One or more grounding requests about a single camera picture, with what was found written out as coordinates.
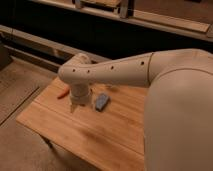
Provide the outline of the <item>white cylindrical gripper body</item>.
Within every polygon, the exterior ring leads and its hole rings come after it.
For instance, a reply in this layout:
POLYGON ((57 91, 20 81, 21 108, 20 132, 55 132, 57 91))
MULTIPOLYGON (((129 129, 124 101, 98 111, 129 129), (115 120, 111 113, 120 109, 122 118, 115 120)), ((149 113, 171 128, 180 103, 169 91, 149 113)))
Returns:
POLYGON ((75 105, 87 105, 91 100, 91 89, 88 84, 72 84, 70 100, 75 105))

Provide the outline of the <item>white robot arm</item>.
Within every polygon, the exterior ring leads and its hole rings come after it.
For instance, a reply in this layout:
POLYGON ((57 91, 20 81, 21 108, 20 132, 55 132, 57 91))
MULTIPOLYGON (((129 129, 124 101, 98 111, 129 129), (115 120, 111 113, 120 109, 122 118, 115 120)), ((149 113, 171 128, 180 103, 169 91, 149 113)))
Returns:
POLYGON ((213 53, 179 49, 93 64, 82 53, 59 78, 85 104, 90 83, 146 87, 145 171, 213 171, 213 53))

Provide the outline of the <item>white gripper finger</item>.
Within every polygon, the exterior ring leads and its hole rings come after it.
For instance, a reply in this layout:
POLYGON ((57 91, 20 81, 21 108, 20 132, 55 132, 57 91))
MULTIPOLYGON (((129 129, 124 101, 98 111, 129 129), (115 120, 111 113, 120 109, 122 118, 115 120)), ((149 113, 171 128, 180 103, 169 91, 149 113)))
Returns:
POLYGON ((75 107, 73 105, 70 106, 70 112, 73 113, 74 112, 75 107))

